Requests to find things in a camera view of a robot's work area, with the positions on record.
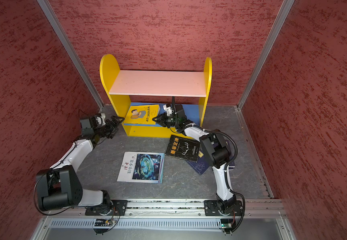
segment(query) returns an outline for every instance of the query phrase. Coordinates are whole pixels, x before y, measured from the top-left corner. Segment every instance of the cartoon character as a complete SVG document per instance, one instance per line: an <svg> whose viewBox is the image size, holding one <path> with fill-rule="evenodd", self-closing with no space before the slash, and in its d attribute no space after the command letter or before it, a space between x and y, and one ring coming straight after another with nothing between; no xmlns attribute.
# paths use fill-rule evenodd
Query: cartoon character
<svg viewBox="0 0 347 240"><path fill-rule="evenodd" d="M131 119L143 118L145 116L145 111L137 111L136 109L131 111Z"/></svg>

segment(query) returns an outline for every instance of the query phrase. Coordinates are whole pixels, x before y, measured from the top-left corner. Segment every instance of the red wall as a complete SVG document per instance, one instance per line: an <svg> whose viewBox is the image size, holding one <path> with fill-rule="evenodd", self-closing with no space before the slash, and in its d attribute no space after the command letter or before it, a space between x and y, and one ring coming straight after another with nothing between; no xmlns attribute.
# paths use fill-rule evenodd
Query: red wall
<svg viewBox="0 0 347 240"><path fill-rule="evenodd" d="M296 237L347 240L347 1L295 1L243 114Z"/></svg>
<svg viewBox="0 0 347 240"><path fill-rule="evenodd" d="M97 105L36 0L0 2L0 239L28 239L37 171L80 133Z"/></svg>
<svg viewBox="0 0 347 240"><path fill-rule="evenodd" d="M104 102L104 54L123 70L203 71L212 57L209 103L237 104L282 0L50 0ZM139 97L133 101L170 101ZM197 103L196 98L177 102Z"/></svg>

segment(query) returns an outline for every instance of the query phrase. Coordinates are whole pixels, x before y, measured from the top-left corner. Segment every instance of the gray marble floor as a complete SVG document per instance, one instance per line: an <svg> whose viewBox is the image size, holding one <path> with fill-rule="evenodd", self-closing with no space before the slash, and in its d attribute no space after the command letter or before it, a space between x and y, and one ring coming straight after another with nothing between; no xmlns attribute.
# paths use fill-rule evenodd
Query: gray marble floor
<svg viewBox="0 0 347 240"><path fill-rule="evenodd" d="M116 115L112 106L103 113ZM252 164L243 132L233 107L208 106L203 127L219 129L238 145L235 169L230 171L234 191L246 198L262 198L259 181ZM161 184L117 182L125 151L165 152L166 138L127 137L120 127L113 139L98 145L83 161L77 175L85 189L107 190L111 198L208 198L215 199L216 183L209 168L199 176L184 160L165 156Z"/></svg>

